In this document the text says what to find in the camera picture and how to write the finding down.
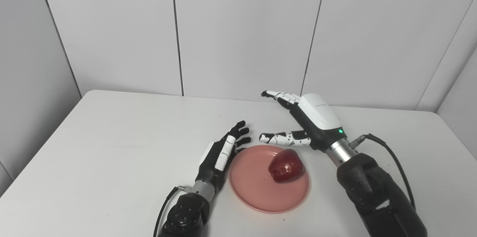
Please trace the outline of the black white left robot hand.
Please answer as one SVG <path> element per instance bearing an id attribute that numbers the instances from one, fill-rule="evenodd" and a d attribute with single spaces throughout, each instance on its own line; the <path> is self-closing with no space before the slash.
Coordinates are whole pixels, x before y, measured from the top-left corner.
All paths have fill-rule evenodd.
<path id="1" fill-rule="evenodd" d="M 225 183 L 225 171 L 233 159 L 246 150 L 242 145 L 252 142 L 252 138 L 247 136 L 248 133 L 246 121 L 241 120 L 220 140 L 212 142 L 199 166 L 196 181 L 205 181 L 210 184 L 215 193 L 220 191 Z"/>

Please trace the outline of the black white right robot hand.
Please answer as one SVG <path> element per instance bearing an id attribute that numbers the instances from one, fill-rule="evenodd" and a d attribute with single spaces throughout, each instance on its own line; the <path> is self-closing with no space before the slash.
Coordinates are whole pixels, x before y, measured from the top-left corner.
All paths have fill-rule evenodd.
<path id="1" fill-rule="evenodd" d="M 261 96 L 273 98 L 287 109 L 302 130 L 261 133 L 260 142 L 282 146 L 309 146 L 313 150 L 326 152 L 336 142 L 347 139 L 339 118 L 318 94 L 298 96 L 289 92 L 265 90 Z"/>

